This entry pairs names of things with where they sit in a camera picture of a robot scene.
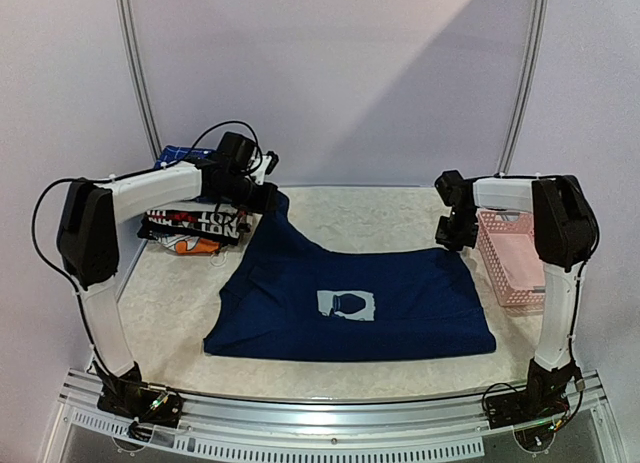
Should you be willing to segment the pink plastic laundry basket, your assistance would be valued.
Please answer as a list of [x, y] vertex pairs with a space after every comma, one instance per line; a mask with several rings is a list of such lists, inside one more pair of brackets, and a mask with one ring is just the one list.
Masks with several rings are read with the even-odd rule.
[[545, 276], [534, 245], [533, 215], [479, 210], [477, 247], [498, 304], [510, 316], [541, 314]]

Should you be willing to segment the dark blue garment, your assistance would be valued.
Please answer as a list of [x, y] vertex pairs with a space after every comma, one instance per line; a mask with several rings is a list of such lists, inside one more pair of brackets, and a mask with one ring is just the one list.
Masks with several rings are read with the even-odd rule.
[[471, 272], [455, 252], [349, 254], [307, 239], [278, 194], [219, 292], [203, 340], [213, 356], [298, 362], [388, 362], [488, 354]]

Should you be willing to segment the blue plaid flannel shirt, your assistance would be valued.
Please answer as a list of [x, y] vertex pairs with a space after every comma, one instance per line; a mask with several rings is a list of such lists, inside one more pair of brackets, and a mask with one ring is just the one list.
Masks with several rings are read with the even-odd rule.
[[215, 153], [214, 149], [210, 148], [194, 148], [180, 147], [167, 145], [161, 152], [159, 158], [154, 164], [154, 168], [162, 168], [163, 166], [169, 166], [175, 161], [186, 160], [188, 162], [196, 159], [208, 158]]

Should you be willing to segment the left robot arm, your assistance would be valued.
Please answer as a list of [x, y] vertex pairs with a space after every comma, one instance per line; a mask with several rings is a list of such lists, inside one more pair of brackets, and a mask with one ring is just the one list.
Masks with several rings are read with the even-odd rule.
[[109, 398], [128, 417], [141, 416], [148, 409], [149, 398], [138, 387], [143, 378], [119, 313], [119, 227], [149, 210], [199, 197], [226, 202], [249, 213], [274, 211], [277, 187], [265, 178], [279, 158], [261, 148], [249, 123], [241, 125], [248, 133], [225, 134], [209, 157], [194, 157], [197, 147], [192, 145], [182, 158], [157, 168], [103, 179], [65, 177], [51, 182], [47, 191], [59, 185], [67, 187], [56, 236], [60, 265], [41, 249], [37, 239], [39, 211], [32, 211], [33, 249], [71, 285], [96, 374], [104, 383], [115, 382]]

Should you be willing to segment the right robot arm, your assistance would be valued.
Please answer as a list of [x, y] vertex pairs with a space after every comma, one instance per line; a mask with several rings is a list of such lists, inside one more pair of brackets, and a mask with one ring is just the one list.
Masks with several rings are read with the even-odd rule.
[[552, 374], [575, 363], [573, 340], [586, 265], [597, 249], [595, 214], [573, 175], [465, 178], [447, 170], [435, 188], [450, 214], [442, 216], [437, 244], [460, 252], [476, 245], [480, 209], [528, 213], [543, 263], [545, 301], [541, 334], [531, 367]]

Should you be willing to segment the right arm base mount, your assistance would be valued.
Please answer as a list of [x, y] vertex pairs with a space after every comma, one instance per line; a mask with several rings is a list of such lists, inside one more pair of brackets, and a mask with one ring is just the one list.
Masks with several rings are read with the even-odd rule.
[[528, 424], [516, 431], [516, 440], [524, 445], [535, 438], [549, 440], [571, 423], [581, 409], [585, 388], [574, 359], [551, 370], [531, 359], [522, 390], [507, 383], [492, 384], [481, 397], [481, 407], [491, 429]]

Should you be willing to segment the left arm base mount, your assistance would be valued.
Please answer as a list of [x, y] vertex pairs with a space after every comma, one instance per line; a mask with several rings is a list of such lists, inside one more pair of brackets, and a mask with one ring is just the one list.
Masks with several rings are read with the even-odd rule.
[[137, 363], [122, 376], [104, 370], [93, 363], [102, 390], [97, 408], [105, 413], [130, 420], [129, 438], [148, 442], [151, 430], [147, 425], [176, 429], [179, 425], [184, 399], [169, 387], [152, 387], [142, 380]]

